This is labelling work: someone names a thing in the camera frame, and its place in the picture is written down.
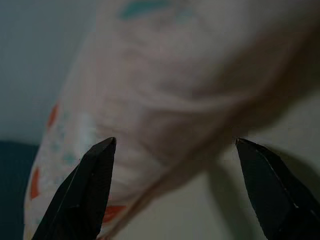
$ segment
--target orange spot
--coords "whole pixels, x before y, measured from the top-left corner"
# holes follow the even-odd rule
[[[54,107],[52,108],[52,111],[49,116],[49,120],[47,122],[48,128],[50,128],[54,124],[54,122],[56,121],[57,115],[58,115],[58,104],[54,105]]]
[[[38,190],[39,173],[40,173],[39,168],[37,167],[33,173],[32,180],[31,180],[31,191],[30,191],[31,200],[39,196],[39,190]]]
[[[119,213],[121,213],[126,206],[108,206],[105,210],[102,223],[107,224],[114,219]]]

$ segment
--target gray wall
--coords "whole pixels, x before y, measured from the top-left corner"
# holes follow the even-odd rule
[[[0,140],[39,143],[95,0],[0,1]]]

